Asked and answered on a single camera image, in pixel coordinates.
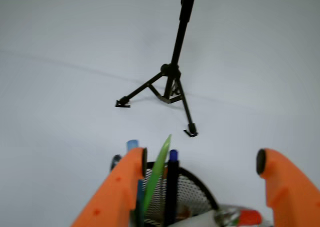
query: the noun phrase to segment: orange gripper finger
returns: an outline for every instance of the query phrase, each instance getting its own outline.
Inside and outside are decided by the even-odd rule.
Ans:
[[[128,227],[138,180],[146,174],[147,149],[130,150],[115,166],[71,227]]]
[[[320,227],[320,192],[305,174],[272,149],[261,149],[256,160],[275,227]]]

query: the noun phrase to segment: tripod leg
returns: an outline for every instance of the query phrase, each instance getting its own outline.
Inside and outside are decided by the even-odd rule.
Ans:
[[[172,76],[168,76],[168,79],[167,79],[166,85],[165,85],[165,89],[164,89],[164,95],[163,95],[163,97],[166,99],[170,99],[171,90],[172,90],[172,86],[174,84],[174,80],[175,80],[175,78],[173,78]]]
[[[189,122],[189,124],[188,124],[189,132],[187,130],[185,130],[184,132],[186,132],[190,137],[195,137],[195,136],[198,135],[197,129],[196,129],[196,125],[195,125],[195,123],[192,122],[190,111],[189,111],[188,104],[187,104],[187,100],[186,100],[186,97],[185,97],[184,90],[182,89],[182,85],[181,85],[180,79],[177,78],[175,80],[175,83],[177,84],[178,90],[180,92],[180,96],[182,98],[182,102],[183,102],[183,106],[184,106],[184,109],[185,109],[186,117],[187,117],[188,122]]]
[[[151,85],[152,83],[156,82],[158,79],[160,79],[162,77],[162,73],[158,73],[157,75],[155,75],[154,77],[152,77],[151,79],[149,79],[147,82],[145,82],[143,85],[141,85],[139,88],[137,88],[135,91],[133,91],[132,93],[130,93],[128,96],[124,96],[122,97],[120,100],[116,101],[115,107],[124,107],[124,108],[128,108],[130,107],[130,105],[128,105],[129,100],[132,99],[134,96],[136,96],[137,94],[139,94],[141,91],[143,91],[145,88],[149,87],[149,85]]]

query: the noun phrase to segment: blue pen cap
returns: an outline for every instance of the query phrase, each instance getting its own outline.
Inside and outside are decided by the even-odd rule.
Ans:
[[[139,147],[139,142],[137,139],[132,139],[132,140],[129,140],[127,143],[126,143],[126,149],[127,151],[129,152],[130,150],[132,150],[133,148],[137,148]]]
[[[178,151],[176,151],[175,149],[170,150],[169,160],[172,162],[178,161]]]

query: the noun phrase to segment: white object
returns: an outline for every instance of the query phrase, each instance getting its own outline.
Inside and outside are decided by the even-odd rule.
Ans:
[[[198,216],[179,221],[170,227],[218,227],[214,221],[214,211],[210,210]]]

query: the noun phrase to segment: marker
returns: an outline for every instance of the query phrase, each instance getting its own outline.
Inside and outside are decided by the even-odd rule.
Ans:
[[[162,172],[164,171],[165,161],[167,158],[168,150],[170,148],[170,143],[171,143],[171,134],[164,142],[164,144],[160,150],[160,153],[159,153],[158,157],[156,158],[156,161],[154,162],[154,165],[152,168],[152,173],[149,178],[149,181],[146,184],[144,203],[143,203],[144,213],[146,213],[148,210],[148,206],[150,204],[150,201],[151,201],[152,195],[154,193],[154,190],[156,188],[157,182],[158,182],[159,178],[161,177]]]
[[[129,140],[126,143],[126,149],[129,152],[133,148],[139,147],[139,142],[136,139]],[[137,194],[136,194],[136,205],[134,211],[134,219],[137,227],[144,226],[144,191],[143,191],[143,181],[138,181]]]
[[[164,227],[172,225],[176,221],[177,215],[177,193],[179,177],[178,151],[170,151],[170,157],[167,164],[168,173],[166,177],[166,196],[164,208]]]

